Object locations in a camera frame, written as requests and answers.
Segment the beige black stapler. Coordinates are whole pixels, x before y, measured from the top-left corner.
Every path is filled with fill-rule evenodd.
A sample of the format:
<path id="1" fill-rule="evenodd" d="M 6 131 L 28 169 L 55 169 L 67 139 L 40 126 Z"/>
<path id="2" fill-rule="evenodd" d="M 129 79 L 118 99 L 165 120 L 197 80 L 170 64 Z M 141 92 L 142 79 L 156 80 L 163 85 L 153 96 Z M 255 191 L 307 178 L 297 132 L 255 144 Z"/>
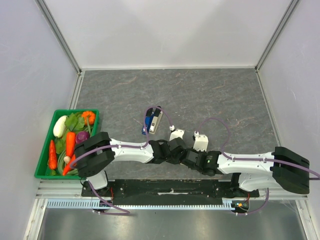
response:
<path id="1" fill-rule="evenodd" d="M 148 111 L 153 110 L 153 119 L 149 129 L 150 134 L 155 134 L 158 126 L 160 124 L 161 118 L 163 116 L 163 111 L 161 110 L 161 106 L 157 106 L 156 108 L 149 108 Z"/>

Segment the blue stapler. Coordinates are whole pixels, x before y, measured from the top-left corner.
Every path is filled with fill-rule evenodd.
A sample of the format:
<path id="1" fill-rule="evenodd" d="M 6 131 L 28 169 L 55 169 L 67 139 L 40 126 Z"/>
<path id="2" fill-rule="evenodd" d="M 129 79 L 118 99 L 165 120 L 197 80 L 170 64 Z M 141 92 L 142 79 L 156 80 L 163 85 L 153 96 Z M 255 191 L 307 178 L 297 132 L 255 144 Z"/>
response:
<path id="1" fill-rule="evenodd" d="M 146 135 L 146 132 L 149 133 L 153 117 L 154 117 L 153 110 L 150 110 L 146 113 L 145 120 L 144 120 L 146 129 L 144 127 L 142 127 L 142 130 L 141 130 L 142 135 Z"/>

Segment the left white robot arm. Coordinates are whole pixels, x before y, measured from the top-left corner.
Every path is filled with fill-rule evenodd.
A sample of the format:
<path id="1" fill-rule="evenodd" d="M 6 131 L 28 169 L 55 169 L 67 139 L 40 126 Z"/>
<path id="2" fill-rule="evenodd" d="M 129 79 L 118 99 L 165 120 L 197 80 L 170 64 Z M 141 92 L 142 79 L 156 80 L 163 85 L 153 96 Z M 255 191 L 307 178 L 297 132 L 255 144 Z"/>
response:
<path id="1" fill-rule="evenodd" d="M 92 185 L 98 196 L 110 191 L 106 167 L 112 162 L 139 162 L 142 164 L 179 164 L 186 144 L 181 136 L 167 140 L 149 140 L 142 143 L 124 142 L 109 137 L 107 132 L 76 145 L 75 160 L 70 164 L 78 176 Z"/>

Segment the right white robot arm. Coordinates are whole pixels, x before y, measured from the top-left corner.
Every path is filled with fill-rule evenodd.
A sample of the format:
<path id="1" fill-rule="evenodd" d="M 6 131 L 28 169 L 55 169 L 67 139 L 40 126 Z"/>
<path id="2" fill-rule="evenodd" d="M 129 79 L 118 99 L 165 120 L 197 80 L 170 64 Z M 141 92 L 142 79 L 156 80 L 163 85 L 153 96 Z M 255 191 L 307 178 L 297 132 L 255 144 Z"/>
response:
<path id="1" fill-rule="evenodd" d="M 188 149 L 180 162 L 202 175 L 232 174 L 234 181 L 229 184 L 229 191 L 235 197 L 267 188 L 299 195 L 310 193 L 310 162 L 282 146 L 272 152 L 249 155 Z"/>

